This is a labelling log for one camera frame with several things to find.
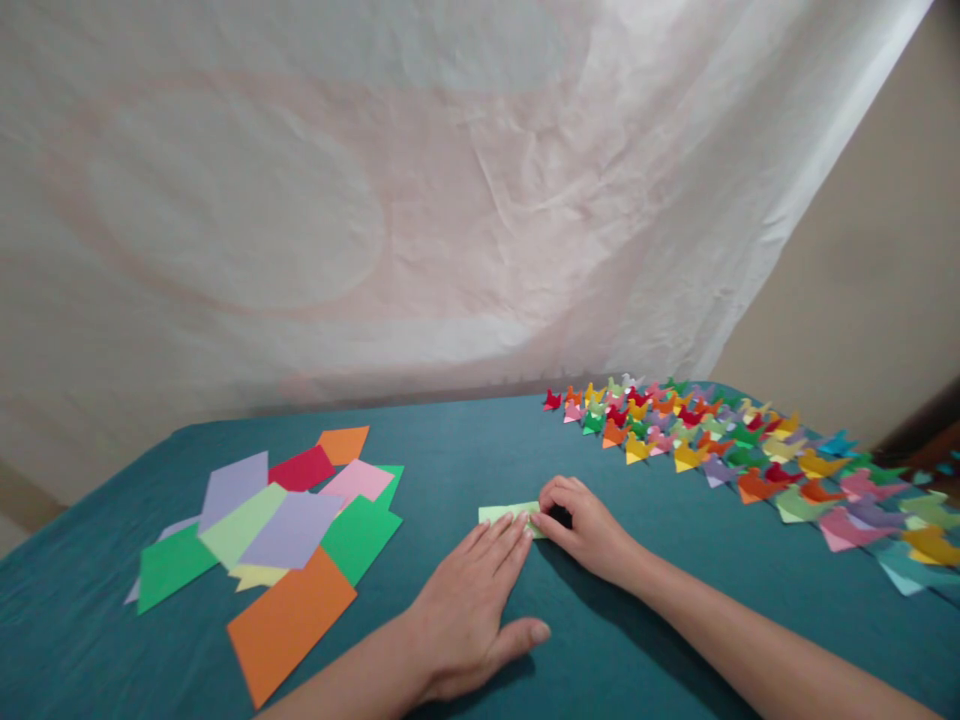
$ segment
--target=teal tablecloth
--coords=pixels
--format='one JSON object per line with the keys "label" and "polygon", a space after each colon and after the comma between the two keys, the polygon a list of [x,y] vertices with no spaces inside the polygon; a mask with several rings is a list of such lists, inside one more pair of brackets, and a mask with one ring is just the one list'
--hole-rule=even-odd
{"label": "teal tablecloth", "polygon": [[[225,625],[263,589],[235,593],[217,567],[137,617],[123,599],[140,550],[197,514],[210,471],[267,449],[273,464],[321,431],[371,426],[363,459],[406,472],[405,522],[359,597],[282,686],[280,697],[403,610],[476,523],[477,507],[535,499],[575,475],[651,550],[863,667],[960,717],[960,611],[931,593],[901,597],[865,552],[833,554],[811,526],[785,526],[673,460],[627,466],[542,397],[210,423],[150,450],[0,564],[0,717],[247,718]],[[553,638],[485,690],[420,711],[439,717],[751,716],[664,622],[538,541],[505,620],[533,615]]]}

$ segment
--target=wall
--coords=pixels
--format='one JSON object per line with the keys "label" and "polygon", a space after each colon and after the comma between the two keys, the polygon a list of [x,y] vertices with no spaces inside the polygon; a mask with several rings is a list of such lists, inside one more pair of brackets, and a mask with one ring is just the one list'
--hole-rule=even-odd
{"label": "wall", "polygon": [[713,379],[882,440],[960,374],[960,22],[935,3]]}

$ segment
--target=white cloth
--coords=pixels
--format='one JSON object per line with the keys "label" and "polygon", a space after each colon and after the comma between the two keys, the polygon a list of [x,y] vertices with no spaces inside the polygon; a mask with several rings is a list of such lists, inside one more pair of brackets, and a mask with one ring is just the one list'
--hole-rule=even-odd
{"label": "white cloth", "polygon": [[15,1],[0,457],[73,502],[189,422],[705,377],[928,5]]}

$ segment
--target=light green paper sheet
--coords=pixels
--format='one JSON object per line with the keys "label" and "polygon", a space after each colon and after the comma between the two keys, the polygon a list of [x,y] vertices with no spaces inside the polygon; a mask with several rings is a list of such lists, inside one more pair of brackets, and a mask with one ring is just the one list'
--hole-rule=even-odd
{"label": "light green paper sheet", "polygon": [[223,520],[200,535],[200,541],[228,571],[240,564],[240,557],[263,530],[287,491],[276,483],[267,485]]}
{"label": "light green paper sheet", "polygon": [[777,510],[780,511],[780,519],[785,523],[819,520],[836,504],[835,500],[825,503],[807,502],[806,498],[800,494],[799,485],[790,485],[777,495]]}
{"label": "light green paper sheet", "polygon": [[373,501],[373,504],[384,510],[389,510],[390,503],[393,502],[393,496],[397,494],[397,488],[400,486],[400,478],[403,477],[403,465],[377,465],[377,467],[393,475],[393,480],[383,489],[383,492]]}
{"label": "light green paper sheet", "polygon": [[140,553],[137,614],[143,615],[216,564],[217,559],[197,539],[196,525],[145,548]]}
{"label": "light green paper sheet", "polygon": [[[512,512],[513,516],[516,517],[521,512],[526,510],[532,516],[534,513],[540,512],[540,503],[536,500],[533,500],[528,503],[517,503],[516,505],[491,505],[489,507],[480,508],[477,511],[479,519],[477,522],[483,522],[484,520],[489,520],[492,525],[497,520],[502,518],[508,512]],[[532,522],[527,522],[527,527],[533,530],[533,539],[534,540],[543,540],[546,538],[540,529],[534,525]]]}
{"label": "light green paper sheet", "polygon": [[358,495],[333,521],[320,545],[356,587],[402,522],[389,510]]}

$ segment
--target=orange paper sheet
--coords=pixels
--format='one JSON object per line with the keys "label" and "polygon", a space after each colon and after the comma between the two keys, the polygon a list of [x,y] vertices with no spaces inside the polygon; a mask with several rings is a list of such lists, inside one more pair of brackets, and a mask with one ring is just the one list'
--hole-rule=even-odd
{"label": "orange paper sheet", "polygon": [[330,462],[334,465],[349,465],[360,458],[363,444],[367,441],[370,426],[346,428],[344,430],[324,430],[317,445],[323,447]]}
{"label": "orange paper sheet", "polygon": [[357,597],[322,547],[227,625],[259,710]]}

